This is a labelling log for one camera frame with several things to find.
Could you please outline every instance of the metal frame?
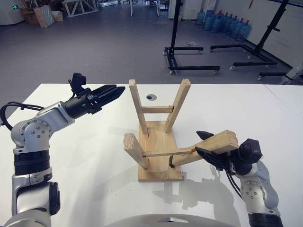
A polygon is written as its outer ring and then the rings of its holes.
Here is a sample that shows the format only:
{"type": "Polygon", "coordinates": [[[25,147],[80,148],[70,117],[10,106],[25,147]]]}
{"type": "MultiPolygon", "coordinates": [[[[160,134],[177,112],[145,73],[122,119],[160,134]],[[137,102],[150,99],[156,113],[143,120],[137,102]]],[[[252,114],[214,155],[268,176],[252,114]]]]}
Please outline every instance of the metal frame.
{"type": "Polygon", "coordinates": [[[38,6],[38,3],[37,3],[37,0],[31,0],[31,1],[30,1],[30,6],[29,6],[30,8],[32,8],[33,2],[35,3],[36,7],[39,7],[39,6],[38,6]]]}
{"type": "Polygon", "coordinates": [[[216,46],[210,47],[211,52],[214,49],[240,47],[240,48],[244,49],[245,51],[248,51],[250,54],[252,54],[262,60],[262,61],[234,62],[234,64],[230,67],[231,71],[233,71],[234,68],[238,67],[238,66],[277,65],[277,62],[275,62],[275,61],[271,60],[270,58],[266,57],[265,55],[263,55],[261,53],[261,51],[262,51],[265,41],[269,37],[272,30],[280,32],[280,29],[276,28],[276,26],[277,26],[279,20],[281,19],[283,13],[285,12],[285,10],[286,10],[285,8],[286,8],[288,2],[289,2],[289,0],[283,0],[278,11],[276,12],[274,18],[272,19],[270,25],[267,26],[266,32],[264,33],[262,39],[260,40],[259,44],[255,47],[255,49],[252,49],[251,47],[249,47],[247,45],[240,45],[240,44],[238,44],[238,45],[216,45],[216,46]]]}
{"type": "Polygon", "coordinates": [[[175,47],[176,34],[178,27],[178,17],[180,12],[181,0],[176,0],[175,16],[174,16],[174,27],[172,31],[171,45],[170,47],[165,47],[163,55],[167,56],[169,62],[170,74],[173,74],[175,70],[213,70],[216,74],[220,70],[220,66],[178,66],[176,58],[174,56],[175,51],[188,51],[194,50],[200,53],[203,47],[175,47]]]}
{"type": "Polygon", "coordinates": [[[64,4],[65,8],[66,8],[66,12],[68,14],[67,17],[76,17],[76,16],[80,16],[80,15],[84,15],[84,14],[88,14],[88,13],[94,13],[94,12],[98,12],[99,10],[97,9],[97,6],[96,6],[96,1],[95,0],[92,0],[92,3],[93,5],[91,6],[89,4],[89,0],[65,0],[62,2],[62,4],[64,4]],[[70,13],[70,10],[67,6],[67,3],[70,3],[70,2],[76,2],[73,9],[72,9],[72,12],[70,13]],[[77,9],[77,6],[78,4],[80,3],[80,6],[81,6],[81,11],[82,13],[78,13],[75,15],[75,11],[77,9]],[[84,11],[84,8],[83,8],[83,3],[85,5],[87,5],[92,11],[89,11],[89,12],[85,12],[84,11]]]}

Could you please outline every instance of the white table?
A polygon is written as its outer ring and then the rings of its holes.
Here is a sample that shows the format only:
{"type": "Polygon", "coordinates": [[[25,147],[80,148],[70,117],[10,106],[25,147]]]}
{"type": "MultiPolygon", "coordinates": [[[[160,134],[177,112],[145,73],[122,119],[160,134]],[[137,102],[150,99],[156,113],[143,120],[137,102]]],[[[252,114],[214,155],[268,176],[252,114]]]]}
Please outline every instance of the white table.
{"type": "MultiPolygon", "coordinates": [[[[171,105],[178,87],[138,85],[142,105],[171,105]],[[148,101],[145,97],[150,93],[158,99],[148,101]]],[[[70,96],[67,84],[41,84],[25,103],[48,106],[70,96]]],[[[239,143],[246,138],[259,140],[262,161],[279,195],[284,226],[303,226],[302,106],[303,87],[192,85],[173,127],[177,146],[198,142],[197,130],[218,133],[229,129],[236,132],[239,143]],[[295,100],[284,104],[289,99],[283,98],[284,94],[295,100]]],[[[34,114],[17,110],[9,122],[15,124],[34,114]]],[[[145,117],[159,121],[167,116],[145,117]]],[[[87,114],[54,134],[50,141],[52,181],[59,183],[61,191],[61,210],[52,217],[54,227],[101,227],[150,213],[191,214],[249,226],[244,202],[229,185],[225,173],[220,178],[214,176],[203,160],[182,166],[184,182],[139,183],[137,164],[123,150],[124,133],[138,136],[138,123],[126,86],[121,97],[101,112],[87,114]]],[[[14,144],[4,127],[0,127],[0,137],[0,224],[4,224],[11,216],[14,144]]]]}
{"type": "MultiPolygon", "coordinates": [[[[157,16],[160,15],[160,0],[155,0],[157,2],[157,16]]],[[[129,0],[130,8],[131,8],[131,17],[133,16],[133,0],[129,0]]]]}

